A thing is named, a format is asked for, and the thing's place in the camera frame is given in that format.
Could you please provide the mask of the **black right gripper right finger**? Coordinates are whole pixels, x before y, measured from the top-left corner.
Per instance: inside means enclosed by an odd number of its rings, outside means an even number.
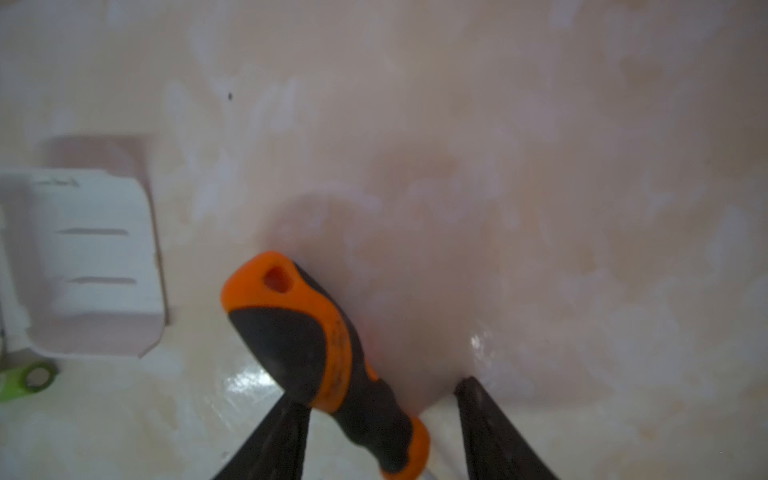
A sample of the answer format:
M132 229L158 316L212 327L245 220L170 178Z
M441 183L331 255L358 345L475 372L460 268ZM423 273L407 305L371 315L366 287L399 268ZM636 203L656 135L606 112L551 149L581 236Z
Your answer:
M460 381L454 395L471 480L557 479L476 378Z

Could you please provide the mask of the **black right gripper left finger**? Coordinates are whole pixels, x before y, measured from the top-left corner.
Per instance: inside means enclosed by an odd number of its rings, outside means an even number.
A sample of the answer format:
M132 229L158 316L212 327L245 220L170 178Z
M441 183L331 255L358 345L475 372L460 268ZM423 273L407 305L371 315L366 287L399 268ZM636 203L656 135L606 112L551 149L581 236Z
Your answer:
M311 409L284 394L215 480L300 480Z

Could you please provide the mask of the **orange black screwdriver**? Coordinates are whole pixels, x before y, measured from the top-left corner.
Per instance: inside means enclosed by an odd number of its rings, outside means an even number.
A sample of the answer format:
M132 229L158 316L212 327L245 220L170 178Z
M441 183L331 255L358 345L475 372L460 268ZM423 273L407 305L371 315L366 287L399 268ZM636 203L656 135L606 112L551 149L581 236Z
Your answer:
M298 404L330 415L386 479L416 479L430 436L366 360L343 309L303 268L274 251L239 267L220 300L256 360Z

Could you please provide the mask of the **white battery cover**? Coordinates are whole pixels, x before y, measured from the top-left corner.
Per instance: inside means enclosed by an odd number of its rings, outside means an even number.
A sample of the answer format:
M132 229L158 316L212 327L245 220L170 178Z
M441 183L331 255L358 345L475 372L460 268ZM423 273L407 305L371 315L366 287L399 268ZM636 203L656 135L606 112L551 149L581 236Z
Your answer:
M151 206L133 178L1 171L1 325L12 352L140 358L161 340Z

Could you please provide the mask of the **green AAA battery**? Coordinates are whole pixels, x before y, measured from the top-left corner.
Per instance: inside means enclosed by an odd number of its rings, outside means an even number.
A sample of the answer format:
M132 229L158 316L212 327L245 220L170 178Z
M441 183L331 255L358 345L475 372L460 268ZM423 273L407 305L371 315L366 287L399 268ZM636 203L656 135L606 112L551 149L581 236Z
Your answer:
M49 360L39 360L1 371L2 403L34 395L50 387L58 368Z

